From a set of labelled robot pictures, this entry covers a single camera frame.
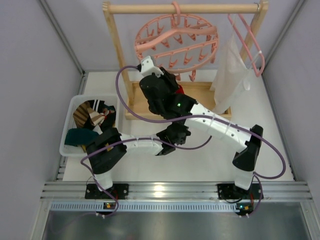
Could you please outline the pink round clip hanger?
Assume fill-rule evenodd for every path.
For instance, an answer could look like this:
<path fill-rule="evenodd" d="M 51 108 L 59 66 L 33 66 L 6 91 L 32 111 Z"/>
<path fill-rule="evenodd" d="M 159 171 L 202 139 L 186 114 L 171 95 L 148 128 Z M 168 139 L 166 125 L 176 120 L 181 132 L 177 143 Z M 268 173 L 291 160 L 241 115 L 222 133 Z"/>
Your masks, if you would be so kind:
<path fill-rule="evenodd" d="M 214 63 L 219 47 L 218 28 L 203 17 L 182 13 L 176 1 L 174 14 L 163 14 L 148 21 L 138 31 L 134 49 L 139 60 L 151 56 L 158 67 L 180 80 L 188 73 L 196 79 L 197 69 Z"/>

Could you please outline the wooden clothes rack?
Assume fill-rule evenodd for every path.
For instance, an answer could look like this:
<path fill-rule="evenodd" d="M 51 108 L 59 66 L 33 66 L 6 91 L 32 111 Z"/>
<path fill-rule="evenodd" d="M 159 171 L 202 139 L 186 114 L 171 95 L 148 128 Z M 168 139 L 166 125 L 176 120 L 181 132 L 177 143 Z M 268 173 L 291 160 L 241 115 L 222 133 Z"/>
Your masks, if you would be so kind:
<path fill-rule="evenodd" d="M 269 2 L 267 0 L 261 0 L 258 3 L 252 4 L 181 4 L 179 6 L 183 14 L 192 14 L 197 16 L 199 16 L 199 14 L 237 14 L 239 18 L 243 20 L 244 14 L 252 14 L 253 18 L 251 24 L 247 24 L 246 22 L 244 23 L 247 30 L 246 37 L 243 38 L 241 35 L 238 36 L 242 43 L 242 48 L 239 54 L 243 61 L 246 59 L 250 59 L 252 61 L 253 57 L 250 52 L 251 47 L 256 46 L 257 50 L 260 50 L 258 42 L 256 41 L 256 35 L 269 9 Z M 157 17 L 159 17 L 161 15 L 174 14 L 176 12 L 172 4 L 119 5 L 104 2 L 102 4 L 102 9 L 108 25 L 109 33 L 112 37 L 120 68 L 125 67 L 126 62 L 114 15 L 157 14 Z M 205 106 L 214 107 L 216 105 L 214 103 L 213 96 L 209 95 L 210 88 L 208 82 L 183 82 L 182 86 L 185 90 L 190 92 L 193 97 L 200 98 Z"/>

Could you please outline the black white-striped sock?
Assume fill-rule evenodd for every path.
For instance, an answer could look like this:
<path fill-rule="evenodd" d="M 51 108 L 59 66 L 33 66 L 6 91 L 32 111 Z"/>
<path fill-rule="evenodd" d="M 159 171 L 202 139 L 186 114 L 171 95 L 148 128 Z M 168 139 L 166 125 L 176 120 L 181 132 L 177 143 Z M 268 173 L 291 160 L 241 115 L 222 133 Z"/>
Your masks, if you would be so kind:
<path fill-rule="evenodd" d="M 85 103 L 86 122 L 84 128 L 92 130 L 96 126 L 100 126 L 105 120 L 104 101 L 99 99 L 89 100 Z"/>

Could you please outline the white plastic basket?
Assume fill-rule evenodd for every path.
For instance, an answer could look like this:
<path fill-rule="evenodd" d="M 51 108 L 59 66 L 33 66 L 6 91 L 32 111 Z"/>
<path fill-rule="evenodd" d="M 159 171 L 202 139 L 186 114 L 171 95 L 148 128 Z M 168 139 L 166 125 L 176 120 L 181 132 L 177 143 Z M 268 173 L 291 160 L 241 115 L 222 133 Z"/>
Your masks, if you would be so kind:
<path fill-rule="evenodd" d="M 74 96 L 69 103 L 68 111 L 66 114 L 61 140 L 60 140 L 60 146 L 59 146 L 59 152 L 64 157 L 72 157 L 72 158 L 83 158 L 87 154 L 84 152 L 84 150 L 80 146 L 71 146 L 71 145 L 65 145 L 65 139 L 66 135 L 69 129 L 76 128 L 76 123 L 73 118 L 73 113 L 76 111 L 78 106 L 80 106 L 85 101 L 90 100 L 101 100 L 104 101 L 104 103 L 107 106 L 114 106 L 116 110 L 115 115 L 115 127 L 119 127 L 119 109 L 120 109 L 120 100 L 116 94 L 113 93 L 104 93 L 104 94 L 81 94 Z"/>

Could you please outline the teal sock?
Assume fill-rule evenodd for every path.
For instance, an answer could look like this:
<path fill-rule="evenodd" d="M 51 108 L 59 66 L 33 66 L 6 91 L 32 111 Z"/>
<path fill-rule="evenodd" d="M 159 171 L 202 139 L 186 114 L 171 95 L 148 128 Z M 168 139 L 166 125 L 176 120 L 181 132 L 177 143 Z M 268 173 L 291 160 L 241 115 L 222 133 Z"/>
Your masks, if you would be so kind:
<path fill-rule="evenodd" d="M 67 131 L 64 144 L 67 146 L 87 146 L 90 144 L 99 134 L 93 130 L 87 128 L 72 128 Z"/>

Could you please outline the dark patterned socks pile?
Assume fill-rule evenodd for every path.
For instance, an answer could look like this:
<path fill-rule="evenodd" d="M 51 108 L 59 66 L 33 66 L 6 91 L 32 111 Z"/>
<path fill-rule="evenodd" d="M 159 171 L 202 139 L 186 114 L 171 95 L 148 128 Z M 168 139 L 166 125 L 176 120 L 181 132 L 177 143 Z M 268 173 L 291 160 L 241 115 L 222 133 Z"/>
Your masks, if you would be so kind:
<path fill-rule="evenodd" d="M 116 109 L 113 105 L 103 105 L 102 113 L 104 115 L 104 120 L 99 124 L 100 129 L 102 132 L 106 131 L 109 128 L 112 128 L 115 126 L 116 122 Z"/>

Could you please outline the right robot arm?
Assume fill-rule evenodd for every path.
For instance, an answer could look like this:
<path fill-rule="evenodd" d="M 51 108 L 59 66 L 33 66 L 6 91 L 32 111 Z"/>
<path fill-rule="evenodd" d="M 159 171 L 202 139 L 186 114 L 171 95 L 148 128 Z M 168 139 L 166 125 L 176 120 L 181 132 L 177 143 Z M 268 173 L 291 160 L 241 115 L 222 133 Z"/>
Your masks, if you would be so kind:
<path fill-rule="evenodd" d="M 137 68 L 143 76 L 139 87 L 147 100 L 149 111 L 165 120 L 187 117 L 179 123 L 231 145 L 236 151 L 232 161 L 235 167 L 234 184 L 238 189 L 248 191 L 252 185 L 264 129 L 257 124 L 251 128 L 237 129 L 236 125 L 216 115 L 196 99 L 180 93 L 176 77 L 163 67 L 140 64 Z"/>

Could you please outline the brown striped sock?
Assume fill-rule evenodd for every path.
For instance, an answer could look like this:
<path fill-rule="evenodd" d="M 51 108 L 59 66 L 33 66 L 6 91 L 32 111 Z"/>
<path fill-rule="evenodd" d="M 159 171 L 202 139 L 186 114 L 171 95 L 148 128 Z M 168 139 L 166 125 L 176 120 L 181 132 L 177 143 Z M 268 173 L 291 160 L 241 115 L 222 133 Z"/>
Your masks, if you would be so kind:
<path fill-rule="evenodd" d="M 89 101 L 80 104 L 73 113 L 73 119 L 77 128 L 94 128 L 101 124 L 105 116 L 94 110 Z"/>

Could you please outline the white sheer garment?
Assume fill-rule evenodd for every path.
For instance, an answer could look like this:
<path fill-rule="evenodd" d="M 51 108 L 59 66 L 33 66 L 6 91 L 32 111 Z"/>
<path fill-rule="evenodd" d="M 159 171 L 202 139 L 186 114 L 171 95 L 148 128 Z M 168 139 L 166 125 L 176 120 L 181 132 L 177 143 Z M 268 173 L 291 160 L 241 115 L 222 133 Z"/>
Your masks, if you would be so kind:
<path fill-rule="evenodd" d="M 250 90 L 248 73 L 232 35 L 222 47 L 218 69 L 210 87 L 214 92 L 213 112 L 223 114 L 243 92 Z"/>

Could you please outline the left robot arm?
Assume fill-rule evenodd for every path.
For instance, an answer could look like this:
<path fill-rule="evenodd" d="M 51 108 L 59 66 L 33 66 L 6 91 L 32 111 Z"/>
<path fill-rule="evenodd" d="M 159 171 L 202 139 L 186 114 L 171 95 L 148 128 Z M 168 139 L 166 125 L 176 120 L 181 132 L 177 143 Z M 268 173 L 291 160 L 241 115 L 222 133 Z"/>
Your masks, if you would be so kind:
<path fill-rule="evenodd" d="M 191 135 L 187 126 L 170 124 L 166 129 L 150 136 L 134 136 L 120 133 L 111 127 L 96 136 L 85 146 L 97 188 L 100 192 L 113 186 L 111 169 L 124 156 L 148 154 L 165 156 L 186 143 Z"/>

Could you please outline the red sock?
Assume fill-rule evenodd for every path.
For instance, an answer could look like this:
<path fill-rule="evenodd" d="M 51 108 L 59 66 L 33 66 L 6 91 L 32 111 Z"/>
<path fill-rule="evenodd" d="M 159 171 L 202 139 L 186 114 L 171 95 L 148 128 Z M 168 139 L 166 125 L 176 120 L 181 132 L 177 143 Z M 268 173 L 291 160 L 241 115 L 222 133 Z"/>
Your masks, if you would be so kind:
<path fill-rule="evenodd" d="M 178 89 L 175 91 L 176 94 L 184 94 L 184 89 L 183 87 L 179 84 Z"/>

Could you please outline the aluminium mounting rail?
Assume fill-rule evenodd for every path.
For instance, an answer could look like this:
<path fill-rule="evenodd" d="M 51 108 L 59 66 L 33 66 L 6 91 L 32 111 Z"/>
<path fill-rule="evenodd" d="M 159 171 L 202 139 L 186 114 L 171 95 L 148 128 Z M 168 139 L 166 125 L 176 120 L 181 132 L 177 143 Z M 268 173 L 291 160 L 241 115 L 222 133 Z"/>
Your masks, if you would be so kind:
<path fill-rule="evenodd" d="M 113 197 L 85 182 L 47 182 L 40 200 L 52 211 L 81 212 L 196 212 L 239 213 L 255 203 L 301 203 L 312 201 L 308 185 L 299 181 L 254 183 L 254 197 L 237 197 L 218 182 L 117 183 Z"/>

